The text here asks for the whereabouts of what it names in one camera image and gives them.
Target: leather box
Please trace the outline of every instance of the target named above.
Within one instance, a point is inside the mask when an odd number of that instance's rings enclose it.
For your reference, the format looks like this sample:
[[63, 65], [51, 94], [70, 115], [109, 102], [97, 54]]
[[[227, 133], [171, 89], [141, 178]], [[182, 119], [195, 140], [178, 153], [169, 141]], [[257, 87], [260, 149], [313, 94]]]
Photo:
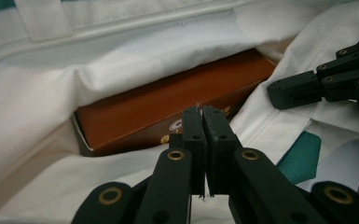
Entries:
[[193, 105], [211, 105], [230, 118], [273, 69], [250, 49], [82, 106], [74, 123], [88, 151], [83, 154], [106, 156], [167, 143], [170, 133], [181, 132], [182, 111]]

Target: brown leather case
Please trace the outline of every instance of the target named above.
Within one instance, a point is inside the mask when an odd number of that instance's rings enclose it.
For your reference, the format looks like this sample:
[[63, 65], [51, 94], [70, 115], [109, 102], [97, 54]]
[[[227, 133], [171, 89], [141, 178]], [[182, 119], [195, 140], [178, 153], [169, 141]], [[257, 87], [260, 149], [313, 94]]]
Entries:
[[170, 133], [181, 132], [184, 109], [211, 105], [232, 117], [273, 69], [254, 49], [200, 65], [80, 107], [75, 112], [79, 134], [93, 156], [166, 143]]

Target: gold emblem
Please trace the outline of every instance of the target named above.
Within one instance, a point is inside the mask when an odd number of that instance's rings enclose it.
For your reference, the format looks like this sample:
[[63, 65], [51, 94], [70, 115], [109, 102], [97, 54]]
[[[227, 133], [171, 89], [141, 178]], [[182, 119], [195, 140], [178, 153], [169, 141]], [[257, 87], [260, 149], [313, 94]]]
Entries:
[[169, 135], [164, 135], [162, 136], [161, 140], [159, 141], [161, 144], [166, 144], [170, 141], [170, 136]]
[[229, 113], [231, 112], [230, 109], [231, 109], [231, 106], [228, 106], [223, 110], [223, 114], [225, 114], [226, 117], [228, 117]]

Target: white cloth bag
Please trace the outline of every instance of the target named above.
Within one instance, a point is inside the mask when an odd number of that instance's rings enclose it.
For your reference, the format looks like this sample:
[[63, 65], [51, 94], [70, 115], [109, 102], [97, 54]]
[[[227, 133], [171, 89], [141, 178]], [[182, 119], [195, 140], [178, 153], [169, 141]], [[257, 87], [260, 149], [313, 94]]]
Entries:
[[[355, 44], [359, 2], [328, 8], [331, 2], [289, 0], [43, 1], [54, 13], [30, 13], [42, 1], [29, 2], [0, 11], [2, 223], [69, 223], [95, 187], [109, 181], [133, 186], [153, 172], [166, 146], [79, 156], [70, 123], [78, 106], [245, 49], [259, 47], [279, 60], [300, 31], [271, 79], [232, 121], [234, 132], [273, 162], [304, 130], [323, 138], [324, 151], [359, 137], [353, 103], [279, 111], [265, 91], [271, 81], [314, 69]], [[46, 15], [59, 29], [43, 21]], [[324, 136], [326, 127], [338, 130], [334, 138]], [[233, 223], [227, 197], [193, 200], [192, 210], [192, 223]]]

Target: black plastic linkage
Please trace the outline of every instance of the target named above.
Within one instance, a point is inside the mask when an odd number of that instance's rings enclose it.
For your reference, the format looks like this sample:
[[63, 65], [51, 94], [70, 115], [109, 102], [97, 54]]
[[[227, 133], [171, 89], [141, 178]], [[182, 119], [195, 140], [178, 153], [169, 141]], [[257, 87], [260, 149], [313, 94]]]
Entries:
[[359, 223], [359, 194], [348, 187], [330, 181], [316, 183], [310, 199], [329, 223]]
[[205, 106], [202, 110], [202, 122], [208, 140], [206, 177], [209, 193], [211, 196], [229, 194], [231, 179], [229, 163], [235, 149], [242, 147], [241, 142], [220, 110]]
[[359, 105], [359, 42], [337, 53], [337, 58], [316, 68], [271, 83], [267, 92], [277, 109], [322, 101], [354, 100]]
[[[205, 197], [205, 170], [207, 159], [207, 143], [202, 129], [202, 120], [199, 107], [190, 107], [182, 115], [181, 141], [183, 148], [193, 155], [192, 162], [192, 194]], [[177, 144], [173, 134], [170, 136], [170, 147]]]
[[[263, 152], [236, 150], [232, 171], [240, 194], [252, 205], [257, 219], [252, 223], [327, 223]], [[249, 223], [241, 216], [234, 219], [236, 223]]]
[[134, 223], [188, 223], [191, 205], [191, 153], [161, 153]]
[[94, 189], [78, 208], [72, 223], [125, 224], [135, 215], [130, 186], [111, 182]]
[[314, 185], [311, 193], [297, 189], [264, 153], [241, 146], [221, 111], [191, 107], [183, 125], [149, 178], [133, 188], [101, 185], [72, 223], [189, 223], [191, 195], [202, 195], [205, 176], [211, 196], [229, 195], [238, 224], [359, 223], [356, 192], [332, 182]]

